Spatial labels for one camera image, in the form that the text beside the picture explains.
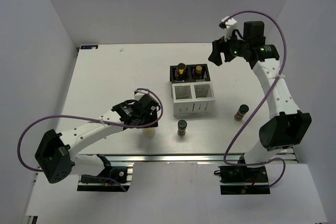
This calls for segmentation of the spice jar black lid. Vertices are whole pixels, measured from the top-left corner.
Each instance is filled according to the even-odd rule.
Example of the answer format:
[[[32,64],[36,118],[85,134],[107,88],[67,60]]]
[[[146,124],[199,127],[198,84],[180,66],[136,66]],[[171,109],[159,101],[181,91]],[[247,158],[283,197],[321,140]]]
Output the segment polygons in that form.
[[[179,120],[177,123],[178,136],[184,136],[186,133],[187,122],[185,120]]]
[[[240,122],[248,111],[249,111],[249,106],[246,104],[241,104],[236,114],[234,115],[234,119]]]

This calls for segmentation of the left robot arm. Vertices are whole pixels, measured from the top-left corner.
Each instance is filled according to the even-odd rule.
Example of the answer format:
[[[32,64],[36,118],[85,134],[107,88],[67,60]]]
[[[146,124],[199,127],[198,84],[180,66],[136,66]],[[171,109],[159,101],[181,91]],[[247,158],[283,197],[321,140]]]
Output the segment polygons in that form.
[[[112,107],[97,121],[88,119],[79,127],[57,133],[49,130],[35,153],[35,159],[49,183],[69,175],[94,176],[104,182],[112,166],[102,154],[83,155],[86,147],[126,129],[157,127],[157,111],[162,106],[152,96],[143,94],[137,100],[126,100]]]

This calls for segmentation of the brown bottle gold cap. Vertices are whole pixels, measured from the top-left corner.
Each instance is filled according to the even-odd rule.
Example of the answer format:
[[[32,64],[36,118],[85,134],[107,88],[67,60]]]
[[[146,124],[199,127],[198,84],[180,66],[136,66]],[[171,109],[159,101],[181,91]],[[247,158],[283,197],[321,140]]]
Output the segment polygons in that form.
[[[194,79],[198,80],[198,79],[203,79],[203,67],[201,65],[198,65],[195,67],[194,70]]]

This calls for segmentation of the tall dark sauce bottle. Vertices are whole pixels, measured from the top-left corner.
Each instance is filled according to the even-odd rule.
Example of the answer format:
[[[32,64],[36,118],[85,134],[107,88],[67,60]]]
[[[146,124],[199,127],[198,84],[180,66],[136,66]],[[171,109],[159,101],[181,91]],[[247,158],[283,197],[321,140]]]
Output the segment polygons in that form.
[[[176,70],[177,70],[176,80],[184,81],[186,79],[186,70],[187,70],[186,64],[179,63],[177,65]]]

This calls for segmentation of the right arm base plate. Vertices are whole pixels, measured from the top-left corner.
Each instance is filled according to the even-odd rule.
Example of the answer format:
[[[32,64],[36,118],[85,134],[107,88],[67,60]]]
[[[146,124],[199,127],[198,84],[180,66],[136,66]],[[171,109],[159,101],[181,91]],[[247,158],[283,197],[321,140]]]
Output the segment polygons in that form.
[[[266,168],[245,166],[219,166],[214,171],[219,177],[222,195],[269,195]]]

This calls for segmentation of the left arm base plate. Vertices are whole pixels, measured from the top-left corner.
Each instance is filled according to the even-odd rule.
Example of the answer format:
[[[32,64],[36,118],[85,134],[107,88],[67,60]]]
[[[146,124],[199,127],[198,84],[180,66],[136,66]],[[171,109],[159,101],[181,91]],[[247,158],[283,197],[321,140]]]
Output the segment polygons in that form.
[[[117,165],[101,175],[81,175],[77,191],[126,193],[131,185],[132,173],[132,166]]]

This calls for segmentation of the white squeeze bottle yellow cap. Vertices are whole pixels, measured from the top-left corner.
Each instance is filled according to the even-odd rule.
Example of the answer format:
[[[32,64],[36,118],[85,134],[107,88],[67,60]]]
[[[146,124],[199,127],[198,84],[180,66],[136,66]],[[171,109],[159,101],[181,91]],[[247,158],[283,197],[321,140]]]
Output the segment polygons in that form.
[[[144,137],[153,137],[156,134],[156,128],[155,127],[143,128],[142,134]]]

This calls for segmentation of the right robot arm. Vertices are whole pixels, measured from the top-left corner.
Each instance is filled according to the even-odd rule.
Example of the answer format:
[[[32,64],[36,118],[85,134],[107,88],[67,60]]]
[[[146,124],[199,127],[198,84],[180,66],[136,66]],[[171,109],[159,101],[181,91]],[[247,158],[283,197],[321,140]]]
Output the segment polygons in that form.
[[[258,78],[268,105],[269,121],[259,130],[259,141],[246,152],[237,168],[238,177],[247,182],[256,175],[254,166],[265,165],[278,150],[298,145],[307,132],[312,118],[303,113],[289,92],[281,75],[279,53],[274,45],[267,45],[264,23],[244,23],[244,31],[237,30],[237,21],[225,17],[219,24],[225,35],[212,42],[209,61],[217,66],[242,57]]]

